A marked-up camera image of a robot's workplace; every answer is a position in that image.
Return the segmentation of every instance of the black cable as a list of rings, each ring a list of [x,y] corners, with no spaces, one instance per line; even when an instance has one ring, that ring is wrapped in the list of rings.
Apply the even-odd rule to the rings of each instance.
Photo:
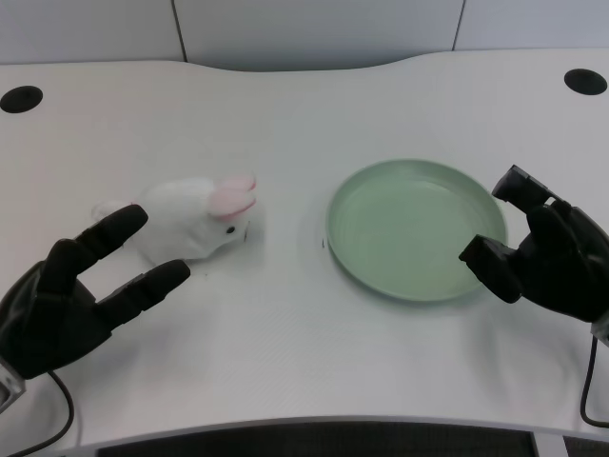
[[[609,422],[595,421],[590,419],[586,414],[586,402],[588,401],[588,390],[590,390],[590,383],[592,382],[592,374],[594,373],[594,363],[597,360],[597,345],[599,340],[596,336],[592,337],[592,347],[590,348],[590,362],[588,362],[588,373],[586,374],[586,380],[583,383],[583,392],[581,393],[580,403],[580,414],[581,419],[586,424],[594,427],[609,428]]]
[[[53,379],[53,381],[55,381],[55,384],[57,384],[57,386],[61,389],[62,393],[66,397],[66,401],[68,402],[68,421],[56,435],[47,439],[47,441],[43,441],[42,443],[39,443],[36,446],[28,447],[27,449],[15,452],[14,454],[9,455],[8,457],[23,457],[24,455],[30,455],[33,452],[36,452],[37,450],[52,445],[68,432],[69,428],[72,426],[72,422],[74,422],[74,402],[72,401],[72,397],[69,394],[68,388],[62,382],[62,380],[59,379],[59,376],[57,376],[53,371],[49,371],[47,374]]]

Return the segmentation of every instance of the robotic hand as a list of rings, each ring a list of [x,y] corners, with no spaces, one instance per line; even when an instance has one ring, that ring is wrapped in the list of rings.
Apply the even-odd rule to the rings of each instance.
[[[188,278],[187,265],[173,260],[97,303],[76,279],[146,222],[139,206],[119,209],[75,239],[59,240],[47,260],[30,268],[9,290],[0,302],[0,412],[25,391],[24,379],[47,371],[52,376],[51,370],[80,359]]]
[[[581,209],[513,166],[493,195],[526,214],[531,233],[518,249],[476,236],[460,255],[478,279],[507,303],[524,296],[542,307],[592,323],[592,348],[580,414],[591,426],[586,401],[598,340],[609,346],[609,238]],[[546,205],[549,199],[554,202]]]

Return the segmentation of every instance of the white plush rabbit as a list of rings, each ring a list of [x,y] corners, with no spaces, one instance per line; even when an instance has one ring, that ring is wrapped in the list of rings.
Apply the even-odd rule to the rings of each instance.
[[[236,176],[218,185],[206,178],[164,183],[146,189],[133,200],[148,214],[148,222],[133,235],[138,250],[153,264],[173,259],[202,259],[220,246],[243,240],[244,212],[256,203],[253,176]],[[93,208],[95,220],[126,203],[105,202]]]

